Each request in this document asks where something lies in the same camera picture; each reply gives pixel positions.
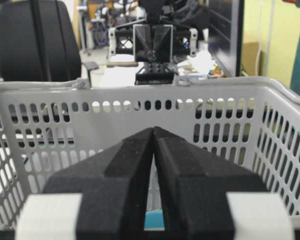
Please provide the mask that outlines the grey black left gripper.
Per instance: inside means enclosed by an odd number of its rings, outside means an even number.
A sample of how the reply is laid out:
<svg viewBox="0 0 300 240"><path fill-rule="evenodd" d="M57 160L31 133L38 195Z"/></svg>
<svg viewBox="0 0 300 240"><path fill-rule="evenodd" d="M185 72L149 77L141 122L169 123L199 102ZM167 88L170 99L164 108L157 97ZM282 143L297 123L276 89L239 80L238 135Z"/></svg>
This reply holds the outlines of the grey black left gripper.
<svg viewBox="0 0 300 240"><path fill-rule="evenodd" d="M169 63L197 54L196 28L175 24L129 23L108 30L109 55L131 55L135 62Z"/></svg>

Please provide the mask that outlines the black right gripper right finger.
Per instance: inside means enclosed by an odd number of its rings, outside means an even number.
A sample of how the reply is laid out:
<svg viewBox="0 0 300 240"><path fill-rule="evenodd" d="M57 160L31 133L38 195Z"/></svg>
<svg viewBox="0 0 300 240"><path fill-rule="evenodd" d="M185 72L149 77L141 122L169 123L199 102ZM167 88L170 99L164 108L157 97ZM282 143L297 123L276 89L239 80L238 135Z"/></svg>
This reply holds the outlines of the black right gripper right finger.
<svg viewBox="0 0 300 240"><path fill-rule="evenodd" d="M166 228L189 240L293 240L277 193L262 178L156 126L155 163Z"/></svg>

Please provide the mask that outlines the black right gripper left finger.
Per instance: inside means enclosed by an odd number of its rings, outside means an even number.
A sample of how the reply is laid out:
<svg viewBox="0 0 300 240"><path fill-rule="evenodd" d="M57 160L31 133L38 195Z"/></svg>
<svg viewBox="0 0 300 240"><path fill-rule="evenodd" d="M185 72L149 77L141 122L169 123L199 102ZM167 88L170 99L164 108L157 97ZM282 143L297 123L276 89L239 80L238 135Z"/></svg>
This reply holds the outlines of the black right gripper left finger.
<svg viewBox="0 0 300 240"><path fill-rule="evenodd" d="M119 240L144 230L154 153L146 128L60 170L30 195L17 240Z"/></svg>

